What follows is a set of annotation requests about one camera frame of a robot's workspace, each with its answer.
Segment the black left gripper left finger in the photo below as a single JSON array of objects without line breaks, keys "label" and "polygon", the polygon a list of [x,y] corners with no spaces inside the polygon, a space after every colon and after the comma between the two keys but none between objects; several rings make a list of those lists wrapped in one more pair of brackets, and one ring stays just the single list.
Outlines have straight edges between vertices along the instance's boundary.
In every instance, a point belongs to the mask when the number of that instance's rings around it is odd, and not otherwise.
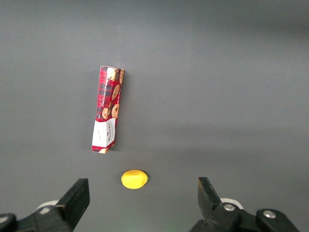
[{"label": "black left gripper left finger", "polygon": [[17,222],[18,232],[71,232],[90,203],[87,178],[78,179],[59,199],[42,203]]}]

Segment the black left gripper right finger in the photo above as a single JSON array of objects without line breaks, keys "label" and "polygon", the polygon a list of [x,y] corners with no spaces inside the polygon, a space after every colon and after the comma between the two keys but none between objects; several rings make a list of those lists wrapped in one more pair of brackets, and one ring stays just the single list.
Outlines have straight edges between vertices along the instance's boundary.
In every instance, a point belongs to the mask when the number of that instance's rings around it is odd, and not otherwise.
[{"label": "black left gripper right finger", "polygon": [[198,178],[198,204],[203,215],[192,232],[255,232],[255,216],[247,213],[236,200],[220,198],[210,180]]}]

